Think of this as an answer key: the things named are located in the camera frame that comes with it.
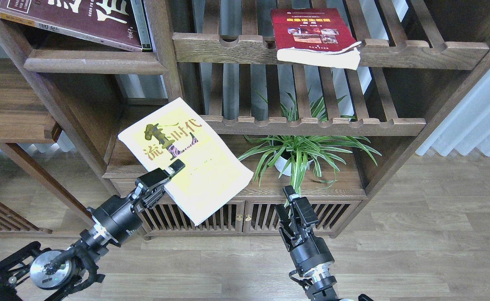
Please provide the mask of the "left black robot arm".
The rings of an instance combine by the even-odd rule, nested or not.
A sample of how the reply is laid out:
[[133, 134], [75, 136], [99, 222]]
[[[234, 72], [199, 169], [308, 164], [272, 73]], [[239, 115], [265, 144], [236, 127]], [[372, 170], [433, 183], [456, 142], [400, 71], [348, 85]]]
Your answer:
[[94, 226], [83, 230], [67, 250], [41, 250], [34, 241], [0, 261], [0, 301], [19, 301], [15, 288], [27, 278], [38, 288], [53, 290], [50, 301], [103, 282], [96, 262], [109, 251], [108, 244], [120, 247], [142, 226], [138, 214], [159, 202], [165, 184], [184, 166], [176, 160], [165, 169], [150, 171], [136, 179], [135, 189], [126, 197], [112, 196], [98, 208], [89, 208]]

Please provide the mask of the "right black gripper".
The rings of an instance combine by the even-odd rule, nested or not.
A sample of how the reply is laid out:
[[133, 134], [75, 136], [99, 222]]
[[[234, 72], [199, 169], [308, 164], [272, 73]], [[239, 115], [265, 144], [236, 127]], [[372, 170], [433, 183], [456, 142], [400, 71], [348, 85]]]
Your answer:
[[276, 204], [279, 232], [296, 269], [302, 278], [328, 278], [329, 267], [334, 262], [325, 241], [315, 236], [314, 227], [319, 222], [306, 197], [301, 197], [292, 185], [282, 188], [287, 206]]

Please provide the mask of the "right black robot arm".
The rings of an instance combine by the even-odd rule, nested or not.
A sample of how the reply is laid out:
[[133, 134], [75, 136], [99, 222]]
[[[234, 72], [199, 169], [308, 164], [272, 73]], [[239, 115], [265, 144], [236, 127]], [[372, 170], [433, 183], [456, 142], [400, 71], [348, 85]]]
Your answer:
[[319, 223], [309, 200], [296, 193], [293, 186], [283, 187], [287, 204], [277, 204], [279, 233], [290, 253], [295, 270], [289, 278], [300, 285], [311, 301], [340, 301], [334, 285], [335, 276], [329, 267], [333, 255], [323, 238], [315, 236], [314, 225]]

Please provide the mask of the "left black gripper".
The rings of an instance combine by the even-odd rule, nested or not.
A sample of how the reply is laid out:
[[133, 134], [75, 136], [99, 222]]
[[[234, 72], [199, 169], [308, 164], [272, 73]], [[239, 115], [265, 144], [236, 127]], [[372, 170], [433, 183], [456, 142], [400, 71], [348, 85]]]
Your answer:
[[112, 196], [96, 209], [90, 209], [94, 226], [88, 230], [87, 244], [120, 247], [139, 227], [139, 213], [153, 208], [165, 194], [164, 186], [185, 164], [177, 159], [165, 169], [155, 169], [136, 179], [136, 187], [126, 197]]

